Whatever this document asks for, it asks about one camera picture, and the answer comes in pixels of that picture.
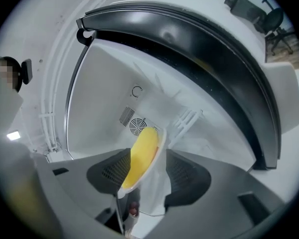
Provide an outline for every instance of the wooden floor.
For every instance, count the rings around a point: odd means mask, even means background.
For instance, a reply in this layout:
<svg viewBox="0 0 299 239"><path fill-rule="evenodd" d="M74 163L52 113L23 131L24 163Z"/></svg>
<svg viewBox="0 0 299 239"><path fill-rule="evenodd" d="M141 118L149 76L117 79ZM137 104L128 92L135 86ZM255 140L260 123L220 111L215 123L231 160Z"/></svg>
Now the wooden floor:
<svg viewBox="0 0 299 239"><path fill-rule="evenodd" d="M286 45L280 41L274 49L275 56L273 56L270 51L273 44L269 43L267 47L267 63L289 61L295 69L299 69L299 39L297 39L296 35L291 35L286 37L286 41L294 53L289 54Z"/></svg>

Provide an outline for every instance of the chair leg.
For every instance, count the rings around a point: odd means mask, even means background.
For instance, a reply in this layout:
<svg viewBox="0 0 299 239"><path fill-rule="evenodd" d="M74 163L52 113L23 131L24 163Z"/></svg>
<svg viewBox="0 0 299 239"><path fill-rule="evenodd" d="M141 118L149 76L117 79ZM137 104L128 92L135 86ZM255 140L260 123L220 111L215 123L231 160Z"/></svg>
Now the chair leg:
<svg viewBox="0 0 299 239"><path fill-rule="evenodd" d="M278 43L280 42L281 40L281 37L278 37L276 40L275 40L275 43L273 44L272 48L271 48L271 53L273 56L275 56L275 53L274 53L274 48L276 48L276 46L278 45Z"/></svg>
<svg viewBox="0 0 299 239"><path fill-rule="evenodd" d="M289 44L287 43L287 41L285 40L285 38L281 38L281 41L288 47L288 52L289 54L293 54L293 49L291 49L291 47L289 46Z"/></svg>

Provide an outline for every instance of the office chair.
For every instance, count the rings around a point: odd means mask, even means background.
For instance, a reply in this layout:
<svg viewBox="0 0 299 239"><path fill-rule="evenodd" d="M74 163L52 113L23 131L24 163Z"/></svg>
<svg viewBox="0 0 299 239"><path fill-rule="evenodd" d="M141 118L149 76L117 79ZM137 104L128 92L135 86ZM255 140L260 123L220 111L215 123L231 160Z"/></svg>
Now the office chair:
<svg viewBox="0 0 299 239"><path fill-rule="evenodd" d="M268 14L249 0L225 0L224 3L230 7L230 12L233 15L242 17L251 22L258 32L265 35L267 35L270 31L277 33L276 35L270 34L265 37L267 42L275 41L271 48L273 56L275 55L274 49L280 41L288 47L289 54L293 54L293 50L286 42L285 37L295 34L295 32L287 33L280 27L284 20L284 11L281 8L274 9L268 0L263 0L262 3L264 2L267 3L272 10Z"/></svg>

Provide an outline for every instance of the ventilation fan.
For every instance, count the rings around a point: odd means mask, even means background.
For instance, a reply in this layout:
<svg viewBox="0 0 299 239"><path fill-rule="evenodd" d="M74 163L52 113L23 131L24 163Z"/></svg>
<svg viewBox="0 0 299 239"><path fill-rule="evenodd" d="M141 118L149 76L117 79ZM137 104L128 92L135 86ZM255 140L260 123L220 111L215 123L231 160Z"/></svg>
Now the ventilation fan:
<svg viewBox="0 0 299 239"><path fill-rule="evenodd" d="M130 130L132 132L132 134L136 135L136 136L139 136L141 131L146 127L146 122L145 122L145 119L139 119L139 118L136 118L136 119L133 119L131 122L130 122Z"/></svg>

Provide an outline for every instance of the small white light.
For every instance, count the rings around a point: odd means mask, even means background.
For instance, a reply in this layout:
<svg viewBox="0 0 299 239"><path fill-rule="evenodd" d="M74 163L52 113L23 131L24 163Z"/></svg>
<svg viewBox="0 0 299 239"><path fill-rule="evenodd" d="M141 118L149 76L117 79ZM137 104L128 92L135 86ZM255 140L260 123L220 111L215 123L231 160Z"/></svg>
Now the small white light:
<svg viewBox="0 0 299 239"><path fill-rule="evenodd" d="M12 133L7 134L7 137L8 137L11 141L13 141L13 140L17 140L17 139L19 139L21 136L20 136L20 134L19 134L18 131L15 131L15 132L12 132Z"/></svg>

